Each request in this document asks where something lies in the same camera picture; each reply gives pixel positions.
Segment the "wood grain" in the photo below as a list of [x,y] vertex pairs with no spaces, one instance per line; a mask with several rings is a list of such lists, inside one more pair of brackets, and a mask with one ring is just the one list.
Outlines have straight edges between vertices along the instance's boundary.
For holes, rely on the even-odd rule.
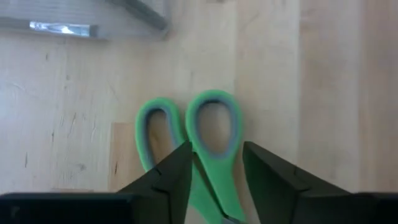
[[350,190],[396,191],[395,1],[303,0],[298,165]]
[[[350,191],[398,190],[398,3],[173,0],[172,8],[162,42],[0,31],[0,192],[115,191],[143,174],[139,107],[166,96],[183,115],[212,88],[238,99],[244,140]],[[212,127],[202,131],[228,135]],[[158,159],[170,152],[154,148]],[[256,223],[240,154],[234,174]]]

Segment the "gray inner handle lining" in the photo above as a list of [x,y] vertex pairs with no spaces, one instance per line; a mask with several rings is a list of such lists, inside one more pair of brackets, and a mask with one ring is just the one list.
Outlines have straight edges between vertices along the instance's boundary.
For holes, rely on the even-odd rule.
[[[214,152],[212,151],[204,142],[202,135],[200,134],[200,128],[199,128],[199,124],[200,124],[200,119],[199,119],[199,113],[201,111],[201,109],[203,109],[203,107],[205,107],[207,104],[210,103],[220,103],[222,105],[224,105],[225,107],[227,107],[228,111],[229,111],[229,117],[230,117],[230,122],[231,122],[231,134],[230,137],[228,139],[228,146],[226,148],[226,150],[224,152]],[[228,157],[231,153],[233,153],[235,151],[235,144],[236,141],[238,141],[238,121],[239,121],[239,117],[237,112],[235,111],[235,107],[234,107],[234,103],[222,96],[214,96],[212,98],[206,98],[203,99],[201,102],[199,102],[197,104],[197,107],[194,108],[194,114],[193,117],[195,118],[195,122],[194,122],[194,130],[195,130],[195,134],[198,136],[199,139],[199,145],[202,149],[206,150],[212,157],[214,157],[215,159],[223,159],[225,157]]]
[[157,111],[163,111],[166,114],[166,122],[167,122],[167,128],[169,129],[169,133],[172,138],[172,143],[173,143],[173,149],[178,147],[178,142],[177,142],[177,137],[175,133],[173,132],[172,128],[172,116],[171,116],[171,111],[167,106],[164,105],[154,105],[151,107],[148,107],[145,109],[144,112],[144,129],[141,130],[143,131],[143,136],[144,136],[144,144],[145,144],[145,152],[146,152],[146,159],[149,162],[151,167],[156,166],[155,158],[154,158],[154,152],[152,150],[152,147],[150,146],[149,142],[149,136],[148,136],[148,127],[149,127],[149,121],[150,117]]

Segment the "green plastic handle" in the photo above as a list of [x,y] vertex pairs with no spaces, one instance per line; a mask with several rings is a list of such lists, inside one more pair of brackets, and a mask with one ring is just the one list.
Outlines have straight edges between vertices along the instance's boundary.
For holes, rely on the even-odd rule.
[[136,117],[136,146],[142,166],[146,172],[156,165],[152,149],[150,148],[147,129],[149,119],[156,111],[163,111],[166,114],[174,149],[185,142],[181,130],[182,126],[178,107],[172,100],[160,97],[145,103],[138,111]]
[[[211,152],[203,142],[199,127],[198,114],[204,105],[208,103],[221,103],[228,109],[231,117],[231,138],[225,152],[218,154]],[[233,179],[233,165],[242,138],[242,112],[236,100],[221,90],[208,90],[199,94],[188,106],[185,115],[187,134],[192,142],[193,150],[199,156],[204,166],[211,186],[213,187],[218,201],[225,214],[229,217],[245,221],[238,193]],[[193,179],[201,179],[198,172],[193,173]],[[200,199],[206,197],[201,188],[191,190],[191,201],[200,211],[210,210],[212,207]]]
[[[156,98],[145,103],[136,116],[136,146],[142,166],[146,172],[155,166],[155,160],[147,136],[147,127],[150,116],[158,110],[162,110],[166,114],[168,128],[174,139],[174,148],[178,148],[185,141],[181,130],[178,107],[172,100],[168,98]],[[208,223],[221,223],[224,216],[213,200],[195,166],[192,167],[192,174],[192,190],[189,204],[194,206]],[[196,197],[193,192],[199,193],[201,197]]]

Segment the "wooden surface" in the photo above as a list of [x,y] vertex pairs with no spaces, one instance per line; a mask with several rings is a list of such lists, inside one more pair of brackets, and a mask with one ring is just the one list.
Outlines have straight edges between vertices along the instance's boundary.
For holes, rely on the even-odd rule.
[[[245,140],[347,190],[398,190],[395,0],[172,4],[163,42],[0,32],[0,192],[115,191],[144,173],[140,105],[168,96],[183,113],[212,88],[238,99]],[[227,128],[212,127],[225,112],[208,114],[204,132],[224,141]],[[150,134],[161,159],[164,131]],[[256,223],[240,159],[234,174]]]

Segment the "black plastic jaw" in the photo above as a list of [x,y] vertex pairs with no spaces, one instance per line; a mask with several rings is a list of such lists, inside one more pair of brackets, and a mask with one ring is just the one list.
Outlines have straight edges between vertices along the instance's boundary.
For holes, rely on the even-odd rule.
[[174,150],[118,193],[7,194],[0,223],[184,223],[192,178],[192,146]]
[[397,194],[351,194],[245,142],[246,180],[261,223],[397,223]]

